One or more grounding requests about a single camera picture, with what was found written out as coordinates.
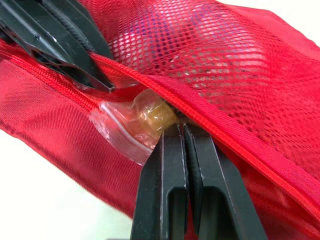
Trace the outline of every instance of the red zipper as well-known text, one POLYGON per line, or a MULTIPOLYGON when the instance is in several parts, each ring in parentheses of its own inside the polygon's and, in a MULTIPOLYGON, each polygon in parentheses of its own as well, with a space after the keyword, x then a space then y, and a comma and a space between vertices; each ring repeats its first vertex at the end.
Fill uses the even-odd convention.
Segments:
POLYGON ((76 87, 71 82, 58 73, 41 68, 32 57, 24 53, 19 47, 10 46, 0 41, 0 55, 37 77, 40 81, 57 90, 68 99, 81 105, 86 111, 91 111, 98 107, 97 102, 92 101, 80 91, 75 90, 76 87))

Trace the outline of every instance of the red mesh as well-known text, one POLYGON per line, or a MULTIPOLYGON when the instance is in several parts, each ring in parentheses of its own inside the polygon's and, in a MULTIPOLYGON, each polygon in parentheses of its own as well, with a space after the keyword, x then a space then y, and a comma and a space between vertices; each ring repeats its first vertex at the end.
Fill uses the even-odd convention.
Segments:
MULTIPOLYGON (((116 62, 93 55, 103 71, 117 81, 125 76, 154 89, 212 134, 237 164, 270 239, 320 239, 320 49, 312 41, 269 11, 215 0, 81 2, 115 56, 116 62)), ((22 53, 11 53, 28 60, 22 53)), ((18 128, 17 137, 98 197, 131 214, 139 169, 98 137, 83 114, 99 99, 80 93, 72 84, 66 90, 67 81, 51 72, 46 72, 53 79, 48 82, 26 63, 22 66, 10 54, 2 55, 36 76, 22 81, 21 72, 17 83, 41 82, 38 94, 52 100, 50 106, 37 107, 42 98, 27 86, 3 88, 14 76, 2 73, 0 116, 7 116, 2 128, 8 132, 18 128), (55 83, 55 78, 64 85, 55 83), (15 110, 29 95, 32 107, 15 110), (67 106, 54 101, 60 98, 67 106), (22 113, 42 124, 58 120, 60 128, 50 131, 48 125, 34 124, 40 130, 29 141, 24 136, 31 134, 30 123, 13 120, 22 113), (71 113, 81 120, 80 129, 68 121, 71 113), (48 134, 56 138, 48 139, 48 134), (63 141, 75 141, 79 135, 95 140, 88 143, 87 158, 77 152, 77 144, 63 141), (57 156, 46 155, 35 143, 57 156), (95 145, 105 147, 90 150, 95 145), (102 170, 108 176, 99 181, 102 170)))

